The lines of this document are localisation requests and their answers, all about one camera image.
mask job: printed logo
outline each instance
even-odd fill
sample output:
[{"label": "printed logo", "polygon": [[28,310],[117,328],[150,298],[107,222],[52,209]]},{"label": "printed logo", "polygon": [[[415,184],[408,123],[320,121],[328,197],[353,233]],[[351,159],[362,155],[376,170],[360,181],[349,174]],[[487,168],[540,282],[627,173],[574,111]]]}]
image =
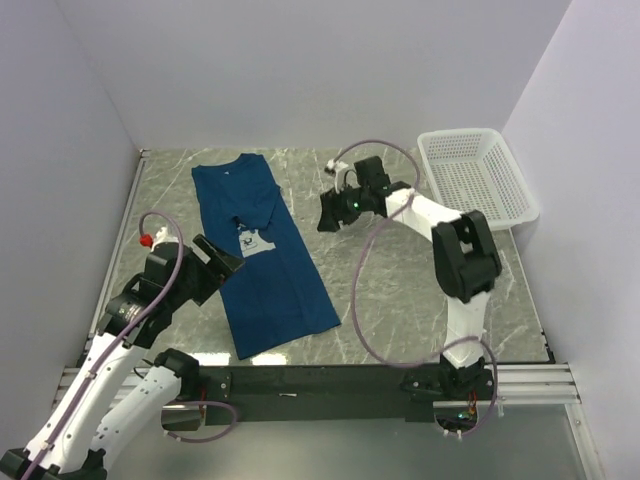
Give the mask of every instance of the printed logo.
[{"label": "printed logo", "polygon": [[276,248],[276,244],[265,240],[258,230],[248,229],[244,225],[238,226],[238,239],[244,258]]}]

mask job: cable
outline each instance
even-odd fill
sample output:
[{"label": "cable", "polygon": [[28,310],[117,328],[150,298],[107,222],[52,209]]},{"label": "cable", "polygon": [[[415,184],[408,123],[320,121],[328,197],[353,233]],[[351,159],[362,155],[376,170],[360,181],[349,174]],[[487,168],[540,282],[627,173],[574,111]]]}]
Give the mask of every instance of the cable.
[{"label": "cable", "polygon": [[343,182],[343,184],[342,184],[342,188],[344,188],[344,187],[346,187],[346,186],[347,186],[347,180],[349,179],[349,174],[350,174],[350,173],[353,173],[353,174],[354,174],[354,175],[356,175],[356,176],[358,175],[358,172],[356,172],[356,171],[355,171],[355,169],[353,169],[353,168],[350,168],[349,170],[347,170],[347,171],[345,172],[345,174],[344,174],[344,182]]},{"label": "cable", "polygon": [[413,191],[409,195],[407,202],[404,205],[402,205],[400,208],[398,208],[395,212],[393,212],[391,215],[389,215],[387,218],[385,218],[380,223],[378,223],[378,225],[376,225],[376,227],[372,230],[372,232],[367,236],[367,239],[365,240],[364,247],[362,248],[362,252],[360,253],[360,259],[358,260],[358,264],[356,265],[356,270],[353,274],[353,281],[351,283],[351,319],[353,320],[353,327],[356,331],[356,335],[358,336],[358,338],[360,339],[360,342],[362,343],[362,346],[369,353],[369,355],[371,355],[380,363],[383,363],[385,365],[389,365],[395,368],[416,368],[429,362],[430,360],[433,360],[439,357],[444,352],[446,352],[447,350],[457,345],[461,345],[467,342],[480,343],[480,345],[482,345],[482,348],[484,348],[484,350],[487,352],[487,354],[491,358],[491,365],[493,367],[494,388],[493,388],[493,395],[491,397],[491,403],[489,404],[487,413],[482,416],[482,418],[478,421],[475,427],[463,433],[463,436],[469,435],[475,432],[476,430],[478,430],[478,428],[480,428],[482,425],[484,425],[484,423],[487,421],[487,418],[493,412],[495,408],[495,404],[498,400],[498,361],[495,355],[493,354],[493,352],[491,351],[491,349],[489,348],[489,345],[487,345],[487,343],[482,338],[477,338],[473,336],[459,338],[451,342],[450,344],[444,346],[439,351],[432,353],[431,355],[429,355],[429,357],[427,357],[426,360],[415,362],[415,363],[395,363],[395,362],[390,362],[389,360],[379,355],[371,347],[371,345],[369,345],[367,340],[364,338],[364,334],[362,333],[362,328],[360,327],[360,322],[358,320],[358,313],[357,313],[357,306],[356,306],[356,288],[358,285],[358,279],[360,278],[360,273],[362,272],[362,268],[364,267],[364,264],[365,264],[365,259],[367,258],[367,255],[369,254],[369,250],[371,250],[371,246],[373,245],[373,241],[378,236],[378,234],[382,230],[384,230],[386,227],[388,227],[394,218],[396,218],[398,215],[400,215],[403,211],[405,211],[407,208],[409,208],[413,204],[413,199],[415,198],[415,193],[417,192],[418,187],[420,186],[420,178],[421,178],[420,167],[418,166],[418,162],[416,162],[415,158],[413,158],[413,156],[405,149],[399,147],[394,143],[387,142],[386,140],[375,140],[375,139],[361,140],[352,145],[349,145],[344,150],[340,151],[340,153],[338,153],[338,155],[333,159],[333,161],[337,163],[338,160],[340,160],[340,158],[342,158],[347,152],[350,152],[354,148],[364,144],[368,144],[368,143],[377,143],[380,145],[385,145],[389,148],[392,148],[400,152],[413,165],[413,168],[416,171],[416,179],[413,183],[413,187],[412,187]]},{"label": "cable", "polygon": [[238,424],[238,410],[235,409],[235,407],[229,405],[228,403],[222,403],[222,402],[213,402],[213,401],[198,401],[198,402],[182,402],[176,405],[197,405],[197,406],[202,406],[202,405],[207,405],[209,407],[218,407],[218,408],[224,408],[225,410],[228,410],[229,412],[231,412],[232,418],[231,418],[231,423],[229,424],[229,426],[227,428],[225,428],[222,432],[212,436],[212,437],[207,437],[207,438],[185,438],[185,437],[181,437],[180,435],[177,435],[173,432],[167,432],[165,431],[165,433],[173,438],[174,440],[177,440],[178,442],[183,442],[183,443],[209,443],[209,442],[213,442],[214,440],[218,440],[222,437],[224,437],[225,435],[229,434],[231,432],[231,430],[233,430],[234,428],[236,428],[236,425]]},{"label": "cable", "polygon": [[124,340],[126,336],[129,335],[129,333],[131,333],[131,331],[134,328],[136,328],[143,320],[145,320],[145,318],[147,318],[149,313],[151,313],[153,309],[158,306],[158,304],[162,301],[162,299],[167,295],[167,293],[173,286],[174,282],[176,281],[176,278],[178,277],[178,273],[180,272],[180,266],[182,265],[182,256],[184,254],[184,241],[182,237],[182,232],[180,231],[180,227],[175,222],[175,220],[173,220],[173,218],[169,217],[168,215],[155,210],[150,210],[148,212],[143,213],[140,216],[140,221],[138,222],[138,230],[140,232],[140,236],[143,236],[145,234],[144,221],[150,215],[158,215],[159,217],[162,217],[164,220],[166,220],[169,223],[169,225],[171,225],[171,228],[174,231],[176,237],[178,237],[178,258],[176,259],[176,264],[173,267],[171,276],[169,277],[169,280],[167,281],[166,285],[162,287],[162,290],[160,290],[160,293],[158,294],[158,296],[155,299],[153,299],[153,301],[149,305],[147,305],[140,312],[140,314],[131,323],[129,323],[129,325],[127,325],[124,328],[124,330],[122,330],[122,332],[120,332],[120,334],[118,334],[118,336],[113,340],[113,342],[111,342],[111,344],[105,349],[105,351],[98,357],[98,359],[95,361],[93,366],[89,369],[87,376],[80,384],[80,387],[78,388],[78,391],[75,393],[75,395],[71,399],[69,406],[60,417],[60,420],[58,421],[57,425],[53,427],[51,434],[47,438],[42,449],[35,456],[35,458],[31,462],[31,465],[29,465],[29,468],[27,468],[27,470],[24,472],[22,477],[20,477],[20,480],[28,480],[31,474],[33,474],[35,469],[40,465],[40,462],[42,462],[44,457],[47,455],[47,452],[52,448],[55,441],[58,439],[58,436],[60,435],[64,427],[67,425],[67,423],[69,423],[69,420],[75,413],[76,409],[78,408],[78,405],[80,405],[80,402],[82,401],[82,397],[87,392],[89,385],[96,378],[98,371],[100,370],[100,367],[104,365],[104,362],[107,360],[109,355],[111,355],[114,352],[114,350],[118,348],[122,340]]},{"label": "cable", "polygon": [[[153,362],[151,362],[151,361],[147,360],[146,358],[143,358],[143,359],[142,359],[142,361],[143,361],[144,363],[146,363],[147,365],[149,365],[150,367],[153,367]],[[142,374],[138,371],[138,367],[133,367],[133,373],[135,373],[135,374],[136,374],[136,376],[137,376],[138,378],[142,378],[142,379],[144,379],[144,375],[142,375]]]}]

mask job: white cable connector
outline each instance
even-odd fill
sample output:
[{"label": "white cable connector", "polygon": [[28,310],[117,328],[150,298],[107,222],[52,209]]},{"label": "white cable connector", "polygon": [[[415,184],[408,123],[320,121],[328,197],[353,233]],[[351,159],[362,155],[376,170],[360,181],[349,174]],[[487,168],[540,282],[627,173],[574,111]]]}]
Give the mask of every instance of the white cable connector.
[{"label": "white cable connector", "polygon": [[178,237],[175,235],[171,235],[169,233],[169,227],[162,227],[160,230],[156,232],[156,236],[153,239],[153,245],[151,247],[151,251],[153,251],[156,246],[160,243],[178,243]]},{"label": "white cable connector", "polygon": [[181,442],[182,441],[182,437],[179,436],[173,436],[173,435],[169,435],[169,431],[168,430],[163,430],[162,431],[162,436],[163,437],[169,437],[171,440],[175,440],[176,442]]},{"label": "white cable connector", "polygon": [[355,170],[350,168],[348,164],[341,162],[340,160],[336,162],[333,159],[327,162],[325,170],[331,172],[330,175],[333,176],[333,185],[336,189],[336,192],[340,192],[344,187],[347,173],[355,172]]}]

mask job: black metal bar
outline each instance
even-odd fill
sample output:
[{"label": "black metal bar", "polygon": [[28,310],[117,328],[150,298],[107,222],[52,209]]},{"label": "black metal bar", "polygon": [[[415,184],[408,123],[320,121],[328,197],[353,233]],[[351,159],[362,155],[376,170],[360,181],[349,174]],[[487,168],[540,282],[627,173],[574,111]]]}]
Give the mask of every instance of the black metal bar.
[{"label": "black metal bar", "polygon": [[[441,365],[413,369],[384,365],[201,367],[207,399],[235,406],[245,422],[404,418],[433,422],[433,402],[468,400],[468,392],[446,396],[438,380]],[[492,376],[474,383],[478,400],[489,400]],[[207,425],[229,415],[207,409]]]}]

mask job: red cap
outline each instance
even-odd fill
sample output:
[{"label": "red cap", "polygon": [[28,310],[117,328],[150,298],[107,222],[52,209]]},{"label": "red cap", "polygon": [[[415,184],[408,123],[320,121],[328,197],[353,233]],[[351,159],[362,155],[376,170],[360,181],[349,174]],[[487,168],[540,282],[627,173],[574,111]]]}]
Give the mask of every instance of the red cap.
[{"label": "red cap", "polygon": [[145,233],[140,237],[140,245],[143,247],[151,248],[153,246],[153,238],[148,233]]}]

